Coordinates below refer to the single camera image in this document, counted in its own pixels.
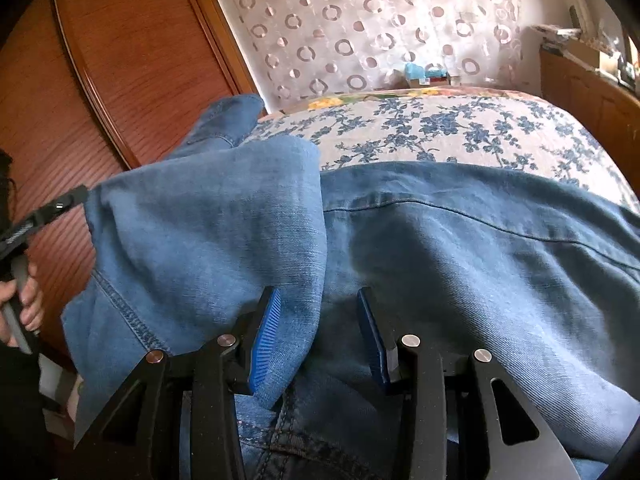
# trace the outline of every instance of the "denim pant leg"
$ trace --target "denim pant leg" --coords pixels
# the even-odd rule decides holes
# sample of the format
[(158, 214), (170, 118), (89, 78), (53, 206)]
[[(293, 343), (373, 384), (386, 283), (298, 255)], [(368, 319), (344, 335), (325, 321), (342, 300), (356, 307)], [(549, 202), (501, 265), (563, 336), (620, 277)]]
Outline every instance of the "denim pant leg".
[(256, 94), (225, 97), (210, 104), (181, 144), (164, 160), (239, 146), (255, 128), (263, 108), (264, 103)]

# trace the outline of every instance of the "wooden panel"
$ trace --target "wooden panel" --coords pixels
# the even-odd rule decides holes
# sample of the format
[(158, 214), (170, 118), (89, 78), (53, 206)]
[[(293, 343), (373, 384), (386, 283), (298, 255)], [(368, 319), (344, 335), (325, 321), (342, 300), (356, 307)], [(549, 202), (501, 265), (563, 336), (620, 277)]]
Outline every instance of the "wooden panel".
[(550, 103), (568, 110), (571, 106), (569, 76), (560, 66), (562, 60), (559, 56), (547, 54), (545, 62), (540, 65), (540, 77), (544, 97)]
[(569, 78), (569, 100), (572, 115), (598, 138), (602, 96), (584, 78), (572, 75)]
[[(0, 145), (14, 158), (17, 218), (71, 187), (93, 186), (122, 170), (71, 72), (50, 0), (34, 0), (0, 50)], [(29, 254), (45, 293), (42, 338), (66, 352), (58, 318), (94, 262), (82, 210), (42, 230)]]
[(241, 94), (258, 93), (218, 0), (197, 0), (212, 36)]
[(640, 194), (640, 101), (564, 57), (541, 50), (540, 62), (544, 98), (578, 119)]
[(169, 152), (210, 102), (234, 93), (190, 0), (56, 1), (76, 65), (140, 163)]
[(97, 121), (100, 123), (102, 130), (106, 134), (110, 143), (120, 156), (124, 165), (128, 170), (140, 167), (140, 161), (135, 153), (122, 137), (122, 133), (117, 128), (111, 113), (107, 110), (100, 94), (98, 93), (94, 80), (89, 72), (86, 63), (84, 62), (84, 56), (80, 51), (78, 42), (73, 34), (68, 34), (68, 30), (65, 28), (67, 24), (64, 21), (64, 7), (58, 3), (58, 0), (53, 0), (56, 8), (56, 19), (58, 20), (58, 28), (60, 30), (60, 38), (62, 39), (66, 52), (68, 54), (69, 62), (73, 67), (76, 77), (78, 78), (78, 84), (81, 86), (88, 103), (90, 104), (92, 111), (95, 114)]

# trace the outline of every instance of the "human hand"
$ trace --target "human hand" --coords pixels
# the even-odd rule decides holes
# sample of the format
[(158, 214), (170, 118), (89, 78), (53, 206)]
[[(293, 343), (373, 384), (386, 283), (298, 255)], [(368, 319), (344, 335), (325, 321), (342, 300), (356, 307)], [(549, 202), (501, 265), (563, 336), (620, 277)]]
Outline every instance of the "human hand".
[[(20, 322), (29, 332), (37, 330), (44, 318), (42, 291), (35, 279), (37, 270), (36, 264), (29, 264), (29, 278), (20, 293), (20, 302), (22, 303)], [(8, 283), (0, 282), (0, 304), (6, 303), (14, 296), (15, 287), (15, 280)], [(4, 316), (0, 316), (0, 342), (7, 346), (18, 346), (14, 335), (11, 334), (11, 330), (4, 320)]]

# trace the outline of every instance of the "jeans stitching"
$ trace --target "jeans stitching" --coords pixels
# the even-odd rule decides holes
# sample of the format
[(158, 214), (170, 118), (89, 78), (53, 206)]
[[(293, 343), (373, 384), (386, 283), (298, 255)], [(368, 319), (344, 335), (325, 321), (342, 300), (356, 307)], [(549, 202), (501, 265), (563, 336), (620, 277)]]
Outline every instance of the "jeans stitching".
[(344, 211), (347, 213), (351, 213), (351, 212), (358, 212), (358, 211), (366, 211), (366, 210), (370, 210), (370, 209), (379, 209), (382, 207), (387, 207), (387, 206), (391, 206), (391, 205), (396, 205), (396, 204), (404, 204), (404, 203), (415, 203), (415, 204), (421, 204), (427, 207), (433, 207), (436, 209), (442, 209), (444, 211), (449, 211), (451, 213), (455, 213), (458, 214), (460, 216), (463, 216), (465, 218), (469, 218), (470, 220), (475, 220), (476, 222), (479, 222), (481, 224), (486, 225), (487, 227), (491, 227), (493, 229), (496, 229), (498, 231), (501, 231), (503, 233), (507, 233), (507, 234), (511, 234), (514, 236), (519, 236), (521, 238), (527, 238), (529, 240), (536, 240), (539, 242), (552, 242), (552, 243), (564, 243), (564, 244), (576, 244), (576, 245), (580, 245), (582, 247), (585, 247), (587, 249), (590, 249), (592, 251), (594, 251), (595, 253), (598, 253), (600, 256), (602, 256), (603, 258), (606, 258), (607, 260), (611, 260), (612, 262), (619, 264), (623, 267), (628, 267), (630, 269), (633, 270), (640, 270), (640, 267), (636, 267), (633, 266), (631, 264), (627, 264), (625, 262), (620, 262), (619, 260), (617, 260), (616, 258), (614, 258), (613, 256), (610, 256), (608, 254), (604, 254), (602, 253), (600, 250), (591, 247), (589, 244), (584, 243), (583, 241), (580, 240), (563, 240), (563, 239), (557, 239), (557, 238), (544, 238), (544, 237), (538, 237), (538, 236), (533, 236), (533, 235), (527, 235), (527, 234), (523, 234), (523, 233), (517, 233), (515, 231), (511, 231), (510, 229), (507, 229), (505, 227), (500, 227), (497, 225), (493, 225), (490, 222), (487, 222), (486, 220), (483, 220), (481, 218), (476, 218), (475, 216), (469, 215), (468, 213), (465, 213), (463, 211), (458, 211), (457, 209), (453, 209), (452, 207), (446, 207), (446, 206), (441, 206), (441, 205), (435, 205), (432, 204), (430, 202), (427, 202), (426, 200), (420, 200), (417, 198), (399, 198), (396, 200), (389, 200), (388, 202), (381, 202), (379, 204), (376, 205), (366, 205), (366, 206), (358, 206), (358, 207), (340, 207), (340, 206), (336, 206), (336, 207), (332, 207), (332, 208), (328, 208), (323, 210), (323, 213), (333, 213), (333, 212), (338, 212), (338, 211)]
[(278, 480), (282, 480), (284, 476), (284, 470), (287, 468), (287, 462), (289, 462), (290, 458), (291, 455), (287, 455), (286, 457), (284, 457), (284, 460), (282, 462), (282, 469), (280, 470), (280, 477), (278, 478)]
[[(264, 438), (257, 437), (242, 439), (243, 441), (246, 441), (245, 443), (247, 445), (266, 449), (269, 453), (256, 476), (257, 480), (266, 478), (263, 476), (264, 471), (267, 467), (267, 462), (271, 460), (271, 456), (274, 452), (287, 453), (299, 456), (300, 458), (310, 462), (324, 464), (340, 472), (349, 480), (380, 480), (379, 476), (372, 473), (356, 458), (344, 453), (338, 447), (335, 447), (324, 440), (311, 437), (301, 431), (293, 430), (295, 394), (292, 386), (289, 386), (285, 390), (282, 400), (280, 416), (278, 417), (276, 428), (273, 428), (272, 430), (265, 430), (265, 428), (247, 420), (239, 421), (239, 424), (242, 426), (249, 426), (254, 428), (254, 430), (259, 430), (261, 432), (273, 431), (270, 440), (267, 440), (267, 442), (269, 442), (268, 446), (265, 444), (266, 440)], [(301, 446), (293, 444), (294, 437), (303, 441)], [(328, 454), (331, 457), (322, 456), (323, 453)], [(283, 463), (282, 469), (280, 470), (280, 480), (284, 474), (286, 464), (287, 462)]]
[(121, 295), (117, 293), (108, 280), (101, 275), (100, 271), (94, 269), (92, 274), (94, 275), (98, 286), (102, 289), (107, 298), (109, 298), (111, 304), (120, 313), (122, 319), (127, 323), (128, 327), (140, 341), (142, 346), (145, 347), (147, 351), (161, 349), (170, 354), (171, 352), (168, 346), (162, 343), (151, 333), (151, 330), (149, 330), (149, 328), (142, 322), (127, 302), (122, 299)]
[(199, 142), (203, 142), (204, 140), (209, 140), (209, 139), (222, 139), (222, 140), (226, 140), (226, 143), (234, 148), (234, 144), (227, 139), (225, 136), (222, 135), (213, 135), (213, 136), (207, 136), (207, 137), (202, 137), (201, 139), (194, 139), (194, 140), (187, 140), (187, 142), (185, 143), (187, 146), (193, 146), (194, 144), (197, 144)]

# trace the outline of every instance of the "black sleeve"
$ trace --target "black sleeve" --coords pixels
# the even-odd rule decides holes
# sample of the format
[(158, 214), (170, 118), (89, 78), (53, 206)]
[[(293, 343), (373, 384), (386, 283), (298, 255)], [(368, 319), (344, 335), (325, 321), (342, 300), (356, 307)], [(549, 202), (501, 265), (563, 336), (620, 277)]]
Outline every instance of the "black sleeve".
[(37, 355), (0, 343), (0, 476), (50, 480), (53, 450), (38, 390)]

